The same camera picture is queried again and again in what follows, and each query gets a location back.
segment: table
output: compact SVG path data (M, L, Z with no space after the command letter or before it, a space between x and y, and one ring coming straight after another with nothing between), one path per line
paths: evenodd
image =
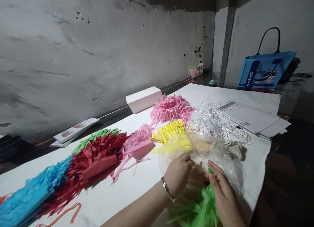
M202 102L236 100L272 115L277 114L280 101L280 95L277 94L240 91L195 84L188 84L172 95L174 94L181 94L194 107ZM119 128L122 132L130 134L143 125L143 123L150 123L149 113L151 110L152 107L138 114L130 115L106 128ZM250 132L248 133L251 136L251 141L245 146L247 149L245 161L240 162L237 160L236 163L237 168L242 169L243 174L243 180L241 182L243 182L244 195L239 202L247 222L249 222L252 217L263 185L265 160L271 146L271 141L258 138ZM47 166L56 164L58 161L65 159L78 144L79 141L73 142L66 148L53 151L0 175L0 196L4 196L23 187L26 179L35 177ZM112 179L109 177L107 180L97 184L94 188L83 190L78 197L72 200L67 205L67 208L77 202L82 204L82 208L71 226L100 226L158 182L163 175L160 173L158 167L158 154L149 153L146 157L150 157L151 160L138 164L134 176L132 175L135 167L123 171L118 181L113 186L111 186ZM43 216L30 226L34 227L41 223L48 225L56 217L56 214L50 218ZM71 217L72 214L66 214L54 226L69 225ZM161 218L156 221L156 226L166 226L164 224L164 218L166 218L166 216L161 216Z

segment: silver bangle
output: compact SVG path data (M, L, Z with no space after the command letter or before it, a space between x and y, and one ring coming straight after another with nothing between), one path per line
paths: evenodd
M169 188L168 188L168 186L167 186L167 184L166 184L166 182L165 182L165 178L162 177L161 180L162 180L162 182L163 182L164 189L165 189L165 191L167 192L169 198L171 199L171 201L172 201L173 203L175 203L176 201L174 200L174 198L173 198L173 197L171 196L171 194L169 193Z

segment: blue fringed paper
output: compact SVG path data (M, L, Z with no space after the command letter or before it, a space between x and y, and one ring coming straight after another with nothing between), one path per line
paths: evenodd
M36 177L25 182L25 186L7 198L0 206L0 226L17 227L36 216L41 205L65 179L65 171L72 156L47 167Z

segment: person's right hand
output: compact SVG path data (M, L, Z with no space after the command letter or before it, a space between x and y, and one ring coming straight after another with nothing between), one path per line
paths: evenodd
M170 163L164 178L173 198L176 198L186 187L194 165L190 155L187 154L180 155Z
M206 178L212 184L216 208L222 225L224 227L245 227L236 194L226 179L225 173L211 160L208 160L208 167L212 168L213 173L206 174Z

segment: white bottle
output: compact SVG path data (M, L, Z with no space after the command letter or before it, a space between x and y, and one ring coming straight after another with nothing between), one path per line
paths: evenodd
M199 72L200 72L200 75L203 75L203 68L204 68L204 64L202 61L200 61L199 63Z

